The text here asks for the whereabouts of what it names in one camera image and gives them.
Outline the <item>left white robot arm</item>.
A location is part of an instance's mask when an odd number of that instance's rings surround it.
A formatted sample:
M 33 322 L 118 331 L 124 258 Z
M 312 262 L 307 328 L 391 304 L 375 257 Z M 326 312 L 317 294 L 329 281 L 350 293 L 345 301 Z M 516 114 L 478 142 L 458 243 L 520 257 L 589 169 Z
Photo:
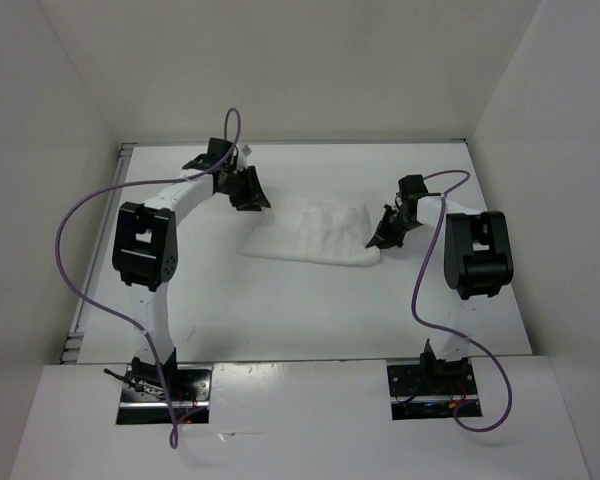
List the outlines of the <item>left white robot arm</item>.
M 228 197 L 238 211 L 271 206 L 256 168 L 247 163 L 250 149 L 212 138 L 207 151 L 187 162 L 182 180 L 141 203 L 118 210 L 112 255 L 130 298 L 131 318 L 143 339 L 136 344 L 132 378 L 156 399 L 172 397 L 179 387 L 176 347 L 169 332 L 168 285 L 178 265 L 177 227 L 215 194 Z

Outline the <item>white fabric skirt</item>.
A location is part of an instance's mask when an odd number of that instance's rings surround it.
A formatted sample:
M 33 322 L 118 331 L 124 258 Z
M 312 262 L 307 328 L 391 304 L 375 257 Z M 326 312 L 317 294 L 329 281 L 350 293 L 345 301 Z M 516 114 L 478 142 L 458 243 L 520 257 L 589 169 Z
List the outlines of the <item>white fabric skirt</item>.
M 368 268 L 380 262 L 369 247 L 371 219 L 363 204 L 284 197 L 262 213 L 239 252 L 247 257 Z

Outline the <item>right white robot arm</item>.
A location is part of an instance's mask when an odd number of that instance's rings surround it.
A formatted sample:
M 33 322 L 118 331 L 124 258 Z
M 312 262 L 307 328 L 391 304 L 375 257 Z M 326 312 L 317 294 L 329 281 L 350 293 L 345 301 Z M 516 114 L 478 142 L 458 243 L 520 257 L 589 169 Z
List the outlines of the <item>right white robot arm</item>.
M 463 303 L 473 298 L 493 298 L 513 280 L 514 262 L 505 214 L 471 209 L 449 199 L 469 178 L 470 173 L 462 169 L 401 178 L 394 203 L 384 206 L 366 246 L 381 250 L 401 248 L 409 232 L 431 226 L 433 234 L 416 276 L 410 313 L 417 324 L 471 345 L 494 361 L 496 355 L 468 331 L 426 320 L 418 312 L 420 290 L 438 245 L 443 247 L 446 285 Z

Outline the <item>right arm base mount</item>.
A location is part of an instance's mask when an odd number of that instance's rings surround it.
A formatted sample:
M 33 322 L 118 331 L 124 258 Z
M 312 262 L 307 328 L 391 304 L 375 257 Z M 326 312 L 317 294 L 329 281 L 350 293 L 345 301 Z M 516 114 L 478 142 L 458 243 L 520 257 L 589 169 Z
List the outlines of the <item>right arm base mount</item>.
M 393 421 L 482 416 L 472 365 L 467 357 L 438 358 L 430 342 L 417 359 L 386 365 Z

